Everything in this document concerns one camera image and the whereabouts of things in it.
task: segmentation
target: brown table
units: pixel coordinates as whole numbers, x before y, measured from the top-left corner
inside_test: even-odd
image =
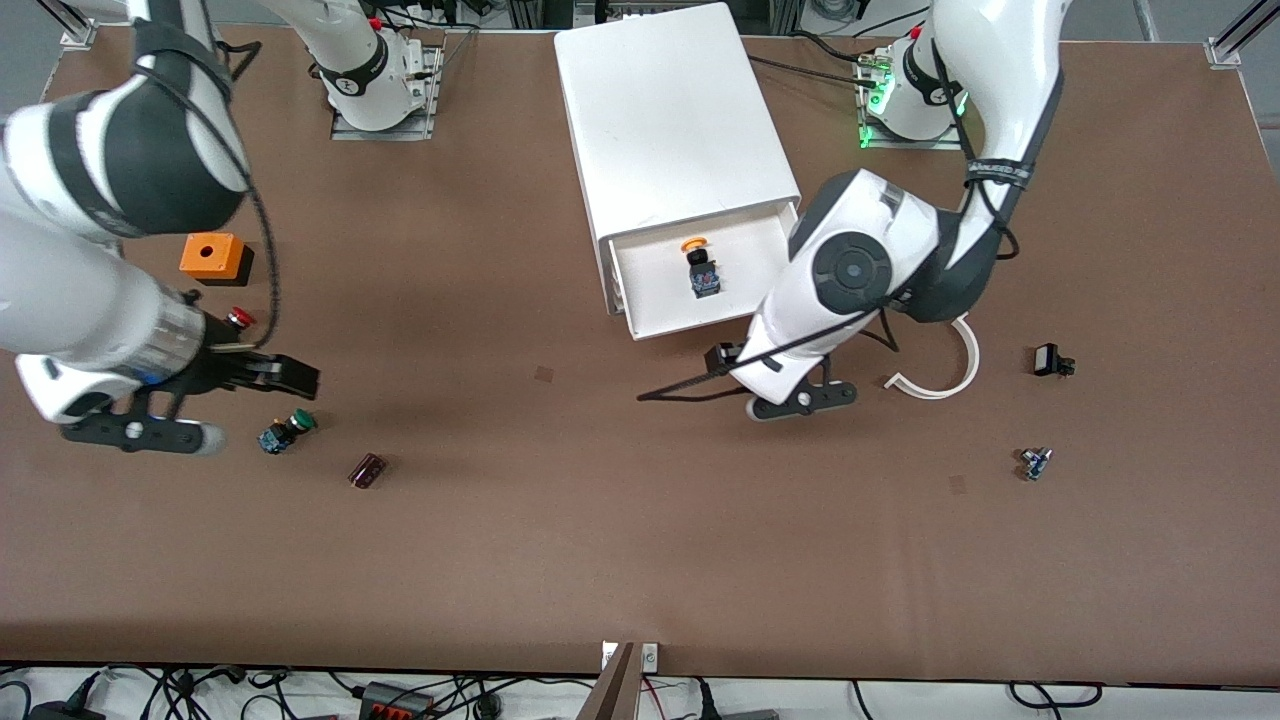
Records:
[[[593,671],[632,638],[667,674],[1280,683],[1280,193],[1199,47],[1064,46],[969,389],[879,389],[963,370],[948,327],[900,316],[901,355],[836,354],[854,407],[756,424],[635,402],[745,322],[634,342],[604,314],[549,35],[475,38],[421,143],[328,141],[293,35],[229,36],[266,42],[236,110],[282,245],[273,347],[323,369],[323,429],[269,457],[296,402],[219,393],[188,402],[218,457],[74,446],[6,361],[0,656]],[[105,29],[50,95],[127,58]],[[758,74],[806,197],[867,167],[959,199],[957,154],[860,151],[847,88]],[[187,287],[179,252],[128,246]],[[261,311],[261,270],[205,306]],[[1032,377],[1050,341],[1078,375]],[[369,451],[394,468],[355,491]]]

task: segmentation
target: orange box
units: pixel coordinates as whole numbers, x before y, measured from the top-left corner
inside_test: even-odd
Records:
[[[229,232],[193,232],[187,236],[178,269],[201,284],[248,284],[253,250]]]

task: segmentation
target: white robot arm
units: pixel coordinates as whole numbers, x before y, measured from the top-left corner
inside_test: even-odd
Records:
[[[298,28],[353,126],[383,129],[412,111],[416,81],[392,58],[403,38],[375,33],[357,4],[264,4]],[[128,81],[0,119],[0,347],[19,354],[33,404],[69,439],[211,452],[221,433],[178,419],[184,397],[246,387],[314,398],[319,373],[239,343],[195,296],[113,251],[119,238],[216,229],[256,193],[204,0],[129,0],[128,12]],[[156,391],[174,398],[160,416]]]
[[[959,213],[933,208],[867,170],[819,190],[790,238],[791,264],[756,310],[741,352],[722,365],[758,396],[748,405],[753,418],[852,402],[851,387],[812,386],[806,375],[883,309],[931,323],[977,302],[1057,106],[1069,5],[936,0],[916,38],[893,45],[906,82],[883,100],[891,131],[941,135],[961,88],[982,111],[987,137],[969,158],[964,205]]]

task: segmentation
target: red button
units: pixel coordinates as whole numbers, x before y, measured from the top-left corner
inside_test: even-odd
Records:
[[[252,325],[253,323],[257,322],[257,320],[253,319],[253,315],[250,315],[243,307],[232,307],[232,311],[228,315],[228,318],[234,324],[237,324],[237,325],[239,325],[242,328],[247,328],[247,327],[250,327],[250,325]]]

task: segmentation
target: dark red object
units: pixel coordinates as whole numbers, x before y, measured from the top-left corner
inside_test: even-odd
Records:
[[[351,480],[351,484],[357,488],[365,489],[374,484],[374,480],[376,480],[378,475],[381,475],[385,469],[387,461],[370,452],[369,455],[365,455],[365,459],[360,461],[360,465],[356,465],[356,469],[347,475],[347,479]]]
[[[227,322],[243,331],[257,320],[255,320],[253,315],[250,315],[243,307],[232,307],[232,311],[227,314]]]

